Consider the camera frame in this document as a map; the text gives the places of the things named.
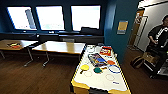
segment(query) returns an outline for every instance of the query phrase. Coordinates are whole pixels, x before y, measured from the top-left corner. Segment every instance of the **table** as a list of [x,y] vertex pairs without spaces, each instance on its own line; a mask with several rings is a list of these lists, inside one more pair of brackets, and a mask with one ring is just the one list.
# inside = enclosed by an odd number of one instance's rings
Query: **table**
[[[27,41],[27,40],[1,40],[0,41],[0,52],[1,52],[1,55],[3,56],[3,58],[5,59],[5,56],[3,54],[3,51],[2,50],[21,50],[25,47],[27,47],[27,50],[28,50],[28,53],[29,53],[29,56],[31,58],[30,61],[28,61],[24,66],[27,66],[30,62],[33,61],[33,58],[32,58],[32,55],[30,53],[30,49],[29,49],[29,45],[31,44],[34,44],[36,43],[37,41]],[[14,43],[17,43],[19,46],[17,48],[13,48],[11,47],[10,45],[11,44],[14,44]]]
[[[115,62],[114,66],[118,68],[119,72],[114,72],[116,68],[110,68],[110,70],[109,66],[111,65],[107,65],[107,69],[103,69],[102,73],[95,73],[93,71],[95,67],[88,59],[88,54],[99,53],[102,46],[96,46],[94,49],[91,49],[90,47],[91,45],[87,46],[86,51],[84,52],[83,57],[71,80],[74,93],[90,94],[96,92],[96,94],[102,94],[101,92],[104,92],[103,94],[131,94],[113,50],[111,50],[111,56],[100,56],[106,61],[110,60]],[[83,71],[81,74],[80,72],[82,70],[80,67],[85,64],[89,66],[89,70]]]
[[84,49],[85,43],[70,43],[70,42],[57,42],[57,41],[47,41],[32,50],[45,51],[47,56],[47,61],[43,64],[43,67],[49,62],[49,55],[47,52],[58,52],[58,53],[68,53],[80,55]]

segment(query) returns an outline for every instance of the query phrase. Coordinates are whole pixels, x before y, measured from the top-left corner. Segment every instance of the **window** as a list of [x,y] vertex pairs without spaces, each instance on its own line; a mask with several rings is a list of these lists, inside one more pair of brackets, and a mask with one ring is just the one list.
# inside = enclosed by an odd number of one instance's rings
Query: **window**
[[81,27],[99,29],[100,6],[71,6],[73,30]]
[[8,7],[15,29],[36,30],[30,7]]
[[62,6],[36,7],[42,30],[64,30]]

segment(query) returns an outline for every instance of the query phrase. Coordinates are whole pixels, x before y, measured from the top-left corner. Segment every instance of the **green object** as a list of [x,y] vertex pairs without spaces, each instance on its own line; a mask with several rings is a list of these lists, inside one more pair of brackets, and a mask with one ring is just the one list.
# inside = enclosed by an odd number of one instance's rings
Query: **green object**
[[95,73],[101,73],[102,70],[101,70],[99,67],[97,67],[97,68],[94,68],[94,72],[95,72]]

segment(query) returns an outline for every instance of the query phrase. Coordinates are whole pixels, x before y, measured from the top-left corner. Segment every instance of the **blue object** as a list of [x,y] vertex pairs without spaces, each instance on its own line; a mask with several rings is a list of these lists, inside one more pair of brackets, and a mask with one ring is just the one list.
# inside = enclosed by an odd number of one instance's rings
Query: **blue object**
[[103,58],[97,58],[97,61],[99,61],[99,62],[105,62],[105,60]]
[[[112,71],[112,70],[109,68],[109,67],[112,67],[112,66],[118,68],[119,71],[118,71],[118,72]],[[121,71],[120,71],[120,68],[119,68],[118,66],[116,66],[116,65],[110,65],[110,66],[108,66],[108,69],[109,69],[112,73],[120,73],[120,72],[121,72]]]

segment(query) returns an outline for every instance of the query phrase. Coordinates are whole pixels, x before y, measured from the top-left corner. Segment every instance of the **blue wall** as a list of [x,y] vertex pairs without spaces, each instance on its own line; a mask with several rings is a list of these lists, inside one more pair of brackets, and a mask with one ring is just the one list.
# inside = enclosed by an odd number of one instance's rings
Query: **blue wall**
[[[8,6],[30,6],[37,29],[39,30],[28,32],[48,33],[48,31],[40,30],[36,6],[63,6],[65,29],[71,31],[71,5],[101,5],[100,29],[104,30],[105,45],[112,46],[114,52],[118,54],[117,58],[119,63],[122,63],[139,1],[140,0],[1,0],[0,30],[4,32],[22,32],[13,28],[6,11],[6,7]],[[128,21],[125,35],[117,35],[120,20]]]
[[71,22],[71,5],[101,5],[101,20],[100,20],[100,29],[104,29],[105,22],[105,13],[106,5],[108,0],[3,0],[3,3],[0,3],[0,9],[2,10],[2,16],[4,21],[2,24],[5,24],[6,31],[8,32],[22,32],[22,30],[15,30],[12,22],[8,16],[6,8],[8,6],[30,6],[32,9],[32,14],[35,20],[37,31],[28,31],[36,33],[48,33],[48,31],[41,31],[40,25],[38,22],[38,17],[36,14],[36,6],[63,6],[64,13],[64,26],[66,31],[72,31],[72,22]]
[[[123,62],[138,4],[139,0],[109,0],[108,3],[104,27],[105,45],[112,46],[114,52],[118,54],[119,63]],[[128,21],[124,35],[117,34],[120,20]]]

